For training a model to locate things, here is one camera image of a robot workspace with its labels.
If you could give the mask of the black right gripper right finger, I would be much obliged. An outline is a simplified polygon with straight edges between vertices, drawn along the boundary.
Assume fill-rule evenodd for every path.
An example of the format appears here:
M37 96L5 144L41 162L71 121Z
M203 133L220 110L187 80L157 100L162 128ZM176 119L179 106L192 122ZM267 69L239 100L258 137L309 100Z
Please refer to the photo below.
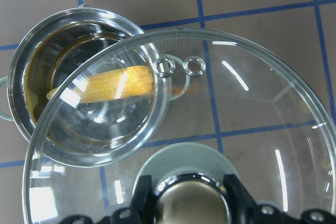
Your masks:
M223 176L233 223L335 223L335 215L322 209L308 209L294 218L268 204L258 204L234 174Z

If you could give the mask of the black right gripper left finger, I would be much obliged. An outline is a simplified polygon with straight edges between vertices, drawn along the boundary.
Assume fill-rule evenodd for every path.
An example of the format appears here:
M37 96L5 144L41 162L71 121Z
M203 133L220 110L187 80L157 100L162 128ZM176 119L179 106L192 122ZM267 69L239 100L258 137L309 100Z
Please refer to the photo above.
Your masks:
M154 193L152 176L140 176L129 206L119 208L98 223L152 223L154 218Z

